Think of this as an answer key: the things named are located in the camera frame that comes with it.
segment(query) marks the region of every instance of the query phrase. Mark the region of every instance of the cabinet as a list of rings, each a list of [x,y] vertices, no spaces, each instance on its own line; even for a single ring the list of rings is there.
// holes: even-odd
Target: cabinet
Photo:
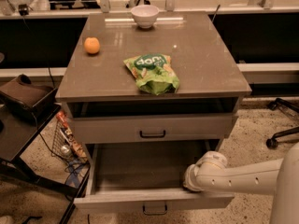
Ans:
[[[96,55],[83,49],[88,36],[101,42]],[[151,52],[171,56],[177,93],[138,90],[122,61]],[[148,30],[129,13],[90,15],[56,96],[91,163],[86,196],[76,207],[147,215],[225,207],[232,194],[189,192],[183,175],[207,150],[219,149],[247,94],[206,13],[161,13]]]

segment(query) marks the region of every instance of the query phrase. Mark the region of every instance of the chip bag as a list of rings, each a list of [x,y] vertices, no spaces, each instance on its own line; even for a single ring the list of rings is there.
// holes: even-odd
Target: chip bag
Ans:
[[[135,56],[123,62],[135,77],[137,87],[147,93],[159,95],[177,91],[179,80],[171,68],[170,56],[147,54]]]

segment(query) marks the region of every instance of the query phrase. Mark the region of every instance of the terrazzo floor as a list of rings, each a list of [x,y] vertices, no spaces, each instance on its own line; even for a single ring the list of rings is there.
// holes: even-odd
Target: terrazzo floor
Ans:
[[[266,105],[274,98],[246,98],[238,111],[239,119],[229,138],[221,145],[230,167],[283,158],[299,140],[299,134],[279,138],[275,150],[266,147],[265,141],[273,133],[298,125],[298,117],[285,115],[285,110],[270,111]],[[288,100],[298,103],[295,98]],[[56,127],[54,119],[42,132],[51,146]],[[65,165],[52,157],[41,138],[29,146],[21,156],[39,175],[65,182],[68,173]],[[86,215],[75,209],[68,223],[91,224],[189,224],[189,223],[269,223],[272,196],[236,194],[224,209],[169,211],[166,215],[149,217],[138,213]],[[61,220],[68,200],[63,194],[0,177],[0,216],[10,215],[16,224],[29,216],[42,217],[28,223],[57,224]]]

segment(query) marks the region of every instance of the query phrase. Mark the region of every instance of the drawer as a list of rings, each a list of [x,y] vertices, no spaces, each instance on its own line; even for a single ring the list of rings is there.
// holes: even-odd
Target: drawer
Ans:
[[[229,193],[195,193],[182,187],[187,167],[208,141],[103,144],[94,146],[86,196],[74,204],[85,213],[143,212],[224,208]]]
[[[195,114],[72,119],[76,139],[85,144],[223,139],[237,116]]]

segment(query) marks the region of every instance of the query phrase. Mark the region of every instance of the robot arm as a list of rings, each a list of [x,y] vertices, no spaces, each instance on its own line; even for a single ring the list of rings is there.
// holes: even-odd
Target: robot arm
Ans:
[[[273,195],[281,163],[282,159],[226,168],[226,158],[209,151],[187,169],[184,186],[192,191]]]
[[[284,159],[226,168],[218,152],[206,153],[185,172],[184,186],[192,191],[273,194],[271,224],[299,220],[299,143]]]

